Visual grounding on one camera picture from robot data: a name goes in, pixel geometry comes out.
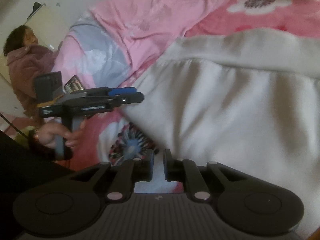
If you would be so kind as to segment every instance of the ribbed gray surface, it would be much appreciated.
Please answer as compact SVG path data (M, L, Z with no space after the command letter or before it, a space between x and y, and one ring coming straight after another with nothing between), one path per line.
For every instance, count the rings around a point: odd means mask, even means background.
M23 234L19 240L39 240ZM256 237L220 220L207 204L194 203L185 194L133 194L129 201L107 206L91 227L63 240L300 240L289 233Z

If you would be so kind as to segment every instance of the hand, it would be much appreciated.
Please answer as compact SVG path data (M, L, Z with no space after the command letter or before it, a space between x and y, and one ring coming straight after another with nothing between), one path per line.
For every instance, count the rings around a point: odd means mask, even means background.
M55 135L60 135L67 139L66 146L72 149L76 148L81 143L81 138L84 132L85 120L80 125L80 130L71 133L67 127L57 122L49 122L43 125L38 131L39 143L54 149L55 148Z

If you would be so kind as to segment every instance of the white wall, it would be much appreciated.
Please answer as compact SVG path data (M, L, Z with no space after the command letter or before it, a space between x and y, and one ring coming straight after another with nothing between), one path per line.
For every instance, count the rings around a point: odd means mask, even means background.
M70 26L98 1L100 0L0 0L0 53L9 33L26 22L33 10L34 2L45 3ZM0 111L12 114L15 107L20 108L17 103L19 104L12 88L0 76Z

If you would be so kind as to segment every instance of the black cable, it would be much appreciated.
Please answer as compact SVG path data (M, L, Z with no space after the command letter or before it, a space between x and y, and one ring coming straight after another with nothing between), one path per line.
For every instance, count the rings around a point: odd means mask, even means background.
M16 128L8 119L6 119L6 117L1 114L0 112L0 116L13 128L15 129L18 133L20 133L24 138L29 139L28 136L26 136L24 133L22 133L18 128Z

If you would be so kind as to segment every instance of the mauve jacket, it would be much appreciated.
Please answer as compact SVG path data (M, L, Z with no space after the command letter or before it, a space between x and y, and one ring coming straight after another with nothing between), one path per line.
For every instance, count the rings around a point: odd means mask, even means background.
M9 75L13 91L29 117L38 117L33 79L50 73L57 55L58 52L52 52L37 44L8 53Z

